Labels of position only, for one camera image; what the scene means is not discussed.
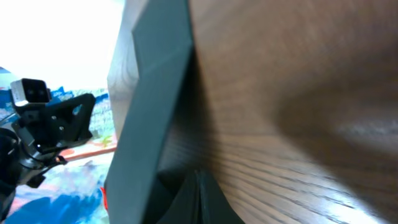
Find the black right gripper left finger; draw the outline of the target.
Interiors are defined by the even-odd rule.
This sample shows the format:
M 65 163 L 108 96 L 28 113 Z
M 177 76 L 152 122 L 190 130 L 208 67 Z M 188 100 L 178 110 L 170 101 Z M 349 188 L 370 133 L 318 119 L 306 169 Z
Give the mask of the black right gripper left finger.
M 189 173 L 166 213 L 157 224 L 199 224 L 200 189 L 198 172 Z

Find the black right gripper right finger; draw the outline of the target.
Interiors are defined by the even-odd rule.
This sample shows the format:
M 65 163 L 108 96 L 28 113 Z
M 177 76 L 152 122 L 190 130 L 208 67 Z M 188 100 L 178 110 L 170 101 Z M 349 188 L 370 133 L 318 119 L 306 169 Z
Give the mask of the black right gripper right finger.
M 204 224 L 244 224 L 233 210 L 213 175 L 205 170 L 198 172 L 201 220 Z

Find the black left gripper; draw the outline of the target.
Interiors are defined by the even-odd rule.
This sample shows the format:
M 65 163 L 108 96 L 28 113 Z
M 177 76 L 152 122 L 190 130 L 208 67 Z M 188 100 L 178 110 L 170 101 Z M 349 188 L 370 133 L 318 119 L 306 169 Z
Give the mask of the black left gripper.
M 13 158 L 21 165 L 50 165 L 66 149 L 86 144 L 95 97 L 85 93 L 54 105 L 16 107 L 19 138 Z

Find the dark green box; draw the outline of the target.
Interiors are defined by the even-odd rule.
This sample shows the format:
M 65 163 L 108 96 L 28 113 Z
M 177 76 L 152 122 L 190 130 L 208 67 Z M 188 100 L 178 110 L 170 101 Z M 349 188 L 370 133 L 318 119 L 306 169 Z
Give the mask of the dark green box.
M 139 81 L 106 178 L 109 220 L 141 223 L 193 52 L 186 0 L 149 1 L 132 30 Z

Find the red candy bag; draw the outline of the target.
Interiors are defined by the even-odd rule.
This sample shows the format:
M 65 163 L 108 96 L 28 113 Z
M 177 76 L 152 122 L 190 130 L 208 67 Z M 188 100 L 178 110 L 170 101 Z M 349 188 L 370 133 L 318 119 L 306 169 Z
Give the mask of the red candy bag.
M 100 187 L 100 190 L 101 190 L 101 193 L 102 193 L 104 209 L 108 212 L 108 201 L 107 201 L 105 186 Z

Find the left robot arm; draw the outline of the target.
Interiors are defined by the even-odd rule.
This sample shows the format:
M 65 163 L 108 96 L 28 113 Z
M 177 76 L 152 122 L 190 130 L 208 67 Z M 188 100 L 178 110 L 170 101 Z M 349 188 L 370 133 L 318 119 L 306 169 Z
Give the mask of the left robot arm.
M 67 164 L 62 151 L 91 138 L 91 114 L 96 98 L 85 93 L 56 104 L 16 108 L 18 119 L 1 128 L 1 220 L 9 214 L 20 185 L 38 188 L 50 169 Z

